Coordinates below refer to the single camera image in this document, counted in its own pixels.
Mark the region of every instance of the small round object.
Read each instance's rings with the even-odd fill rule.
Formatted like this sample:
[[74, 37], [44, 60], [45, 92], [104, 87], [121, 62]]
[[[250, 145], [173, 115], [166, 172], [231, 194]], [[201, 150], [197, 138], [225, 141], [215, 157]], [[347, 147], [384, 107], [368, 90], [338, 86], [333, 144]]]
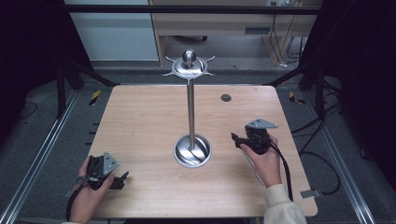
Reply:
[[224, 101], [224, 102], [230, 102], [231, 99], [232, 99], [232, 97], [231, 97], [230, 94], [222, 94], [221, 95], [221, 100]]

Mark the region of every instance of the gray floor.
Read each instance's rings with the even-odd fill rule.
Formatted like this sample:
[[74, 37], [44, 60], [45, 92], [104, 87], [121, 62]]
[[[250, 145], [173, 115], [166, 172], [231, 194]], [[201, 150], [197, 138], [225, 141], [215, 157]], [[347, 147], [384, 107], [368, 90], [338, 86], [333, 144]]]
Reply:
[[[206, 42], [189, 37], [174, 37], [169, 39], [167, 55], [171, 58], [178, 58], [180, 52], [187, 48], [193, 48], [202, 58], [209, 58], [213, 55], [218, 57], [209, 63], [209, 70], [216, 71], [214, 73], [217, 76], [202, 77], [199, 82], [197, 80], [197, 84], [261, 85], [286, 74], [293, 66], [296, 66], [296, 64], [291, 64], [288, 68], [283, 68], [269, 64], [268, 55], [265, 50], [262, 50], [264, 45], [259, 37], [210, 36]], [[177, 77], [162, 77], [163, 71], [168, 69], [169, 64], [164, 67], [151, 64], [134, 71], [128, 67], [117, 70], [98, 67], [97, 72], [122, 83], [185, 83]], [[82, 76], [86, 85], [81, 91], [73, 91], [78, 93], [76, 104], [18, 214], [20, 223], [59, 223], [64, 219], [67, 203], [67, 199], [63, 196], [64, 191], [73, 186], [77, 169], [87, 156], [90, 149], [89, 143], [94, 138], [90, 132], [97, 129], [94, 124], [100, 122], [111, 93], [111, 88]], [[298, 77], [276, 88], [291, 130], [300, 128], [314, 119], [309, 104], [300, 105], [289, 99], [290, 91], [294, 92], [296, 99], [309, 101], [307, 97], [313, 96], [311, 91], [299, 91], [297, 82]], [[0, 211], [3, 211], [11, 201], [55, 122], [57, 112], [55, 90], [55, 82], [51, 82], [29, 93], [27, 102], [35, 103], [36, 111], [31, 116], [18, 120], [12, 135], [0, 150], [2, 171], [0, 173]], [[89, 105], [92, 94], [96, 90], [101, 90], [98, 101], [96, 105]], [[335, 104], [337, 99], [330, 95], [327, 101], [326, 106], [329, 107]], [[31, 103], [26, 104], [21, 117], [35, 110], [35, 105]], [[376, 163], [361, 158], [359, 145], [342, 113], [334, 109], [328, 115], [325, 127], [346, 162], [376, 223], [396, 223], [395, 192]], [[299, 134], [310, 134], [317, 126]], [[295, 137], [297, 148], [301, 149], [308, 138], [309, 136]], [[320, 133], [309, 143], [306, 151], [316, 152], [328, 161], [332, 161], [328, 148]], [[324, 162], [310, 156], [302, 156], [302, 162], [312, 188], [327, 191], [335, 187], [336, 177]], [[316, 202], [318, 214], [309, 217], [308, 223], [361, 223], [344, 187], [333, 195], [316, 198]]]

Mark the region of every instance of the hand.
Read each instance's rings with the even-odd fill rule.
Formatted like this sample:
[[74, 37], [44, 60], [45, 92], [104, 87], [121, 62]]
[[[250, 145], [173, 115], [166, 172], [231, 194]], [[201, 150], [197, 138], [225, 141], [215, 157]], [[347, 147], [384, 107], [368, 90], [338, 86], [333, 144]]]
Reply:
[[[270, 139], [277, 145], [277, 139], [271, 134]], [[280, 179], [279, 155], [277, 155], [272, 147], [268, 148], [268, 151], [262, 155], [258, 155], [245, 144], [241, 144], [241, 149], [244, 150], [252, 160], [256, 167], [256, 172], [264, 182], [265, 187], [269, 188], [273, 185], [282, 183]]]
[[[82, 163], [81, 168], [78, 170], [78, 176], [84, 176], [87, 174], [89, 161], [90, 158], [88, 157], [84, 163]], [[93, 216], [97, 206], [105, 197], [105, 194], [113, 183], [113, 180], [114, 174], [111, 174], [98, 190], [91, 189], [90, 186], [85, 186], [82, 188], [73, 202], [69, 221], [88, 223], [91, 220], [91, 217]]]

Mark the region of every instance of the right hand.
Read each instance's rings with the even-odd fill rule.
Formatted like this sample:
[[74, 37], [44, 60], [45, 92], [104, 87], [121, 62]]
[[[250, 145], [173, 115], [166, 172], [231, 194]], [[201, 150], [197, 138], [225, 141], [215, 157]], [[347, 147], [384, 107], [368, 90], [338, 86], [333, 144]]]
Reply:
[[[270, 139], [277, 145], [277, 139], [271, 134]], [[258, 155], [245, 144], [241, 144], [241, 149], [252, 160], [256, 167], [256, 172], [259, 174], [266, 188], [282, 183], [280, 178], [279, 155], [277, 155], [272, 147], [268, 148], [268, 151], [262, 155]]]

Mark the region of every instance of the white sleeve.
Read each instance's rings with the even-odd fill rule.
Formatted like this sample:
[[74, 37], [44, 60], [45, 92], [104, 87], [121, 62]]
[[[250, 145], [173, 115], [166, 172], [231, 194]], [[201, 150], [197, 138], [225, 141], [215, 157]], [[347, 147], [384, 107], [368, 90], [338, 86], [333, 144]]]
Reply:
[[300, 206], [293, 203], [283, 184], [273, 185], [265, 191], [267, 210], [264, 224], [271, 223], [306, 223]]

